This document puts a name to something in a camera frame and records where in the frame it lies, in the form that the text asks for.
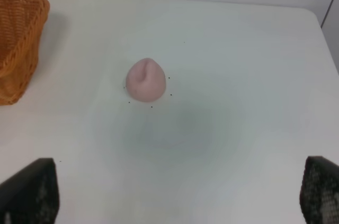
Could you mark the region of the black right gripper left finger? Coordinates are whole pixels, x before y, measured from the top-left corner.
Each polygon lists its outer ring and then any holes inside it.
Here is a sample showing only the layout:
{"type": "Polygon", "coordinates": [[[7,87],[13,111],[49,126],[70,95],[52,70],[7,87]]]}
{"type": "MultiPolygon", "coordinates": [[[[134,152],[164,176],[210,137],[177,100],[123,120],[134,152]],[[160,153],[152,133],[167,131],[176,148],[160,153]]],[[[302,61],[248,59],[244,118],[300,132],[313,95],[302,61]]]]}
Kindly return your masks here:
{"type": "Polygon", "coordinates": [[[59,207],[52,158],[39,158],[1,183],[1,223],[55,223],[59,207]]]}

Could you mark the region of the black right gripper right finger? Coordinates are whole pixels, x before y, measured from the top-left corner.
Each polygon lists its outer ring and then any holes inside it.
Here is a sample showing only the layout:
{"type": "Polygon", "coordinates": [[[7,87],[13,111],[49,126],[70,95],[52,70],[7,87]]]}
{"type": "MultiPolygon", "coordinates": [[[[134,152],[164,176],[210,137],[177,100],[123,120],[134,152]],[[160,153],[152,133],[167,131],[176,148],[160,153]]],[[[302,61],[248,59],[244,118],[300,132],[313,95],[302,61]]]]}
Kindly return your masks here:
{"type": "Polygon", "coordinates": [[[307,224],[338,224],[338,165],[322,156],[309,156],[299,195],[307,224]]]}

